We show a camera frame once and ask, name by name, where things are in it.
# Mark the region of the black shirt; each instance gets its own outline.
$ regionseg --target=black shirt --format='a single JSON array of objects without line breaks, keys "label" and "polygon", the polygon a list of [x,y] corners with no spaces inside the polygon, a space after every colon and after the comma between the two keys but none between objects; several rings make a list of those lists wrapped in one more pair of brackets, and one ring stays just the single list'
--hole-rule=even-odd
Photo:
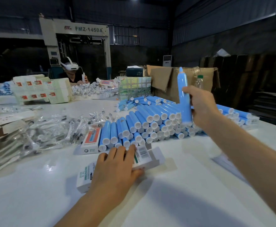
[{"label": "black shirt", "polygon": [[75,73],[75,79],[74,79],[74,81],[72,81],[65,72],[61,72],[58,75],[58,79],[68,78],[70,83],[77,83],[79,80],[82,80],[82,74],[83,74],[82,71],[78,69]]}]

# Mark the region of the machine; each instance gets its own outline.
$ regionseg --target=machine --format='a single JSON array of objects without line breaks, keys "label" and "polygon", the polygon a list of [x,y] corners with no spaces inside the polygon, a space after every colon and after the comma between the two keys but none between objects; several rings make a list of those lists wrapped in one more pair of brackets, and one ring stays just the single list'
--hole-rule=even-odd
[{"label": "machine", "polygon": [[111,79],[112,65],[110,35],[107,25],[74,23],[70,20],[39,18],[44,43],[53,72],[61,72],[60,58],[72,53],[70,44],[103,45],[107,79]]}]

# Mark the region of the machine label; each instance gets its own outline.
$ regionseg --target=machine label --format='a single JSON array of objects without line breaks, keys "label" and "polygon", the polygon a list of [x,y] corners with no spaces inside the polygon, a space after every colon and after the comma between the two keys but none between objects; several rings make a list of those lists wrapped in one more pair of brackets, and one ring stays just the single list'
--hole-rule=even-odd
[{"label": "machine label", "polygon": [[75,30],[76,31],[84,31],[84,32],[86,32],[86,31],[88,31],[88,32],[97,32],[97,33],[102,33],[102,28],[90,28],[90,27],[88,27],[88,28],[86,28],[86,27],[77,27],[77,26],[75,26]]}]

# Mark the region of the air conditioner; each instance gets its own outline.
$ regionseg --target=air conditioner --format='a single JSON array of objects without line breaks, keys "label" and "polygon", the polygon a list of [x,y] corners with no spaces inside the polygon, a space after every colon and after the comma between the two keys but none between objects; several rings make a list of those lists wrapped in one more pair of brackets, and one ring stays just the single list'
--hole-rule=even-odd
[{"label": "air conditioner", "polygon": [[172,55],[163,56],[163,67],[171,67],[171,57]]}]

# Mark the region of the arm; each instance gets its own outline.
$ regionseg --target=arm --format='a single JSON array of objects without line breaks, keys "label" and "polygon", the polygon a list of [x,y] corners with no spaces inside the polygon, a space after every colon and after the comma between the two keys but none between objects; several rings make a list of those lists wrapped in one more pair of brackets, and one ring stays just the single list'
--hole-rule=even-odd
[{"label": "arm", "polygon": [[143,170],[132,171],[136,147],[112,148],[98,156],[89,191],[55,225],[56,227],[97,227],[118,206]]},{"label": "arm", "polygon": [[196,125],[212,138],[276,213],[276,151],[223,116],[210,92],[193,86],[183,91],[192,95]]}]

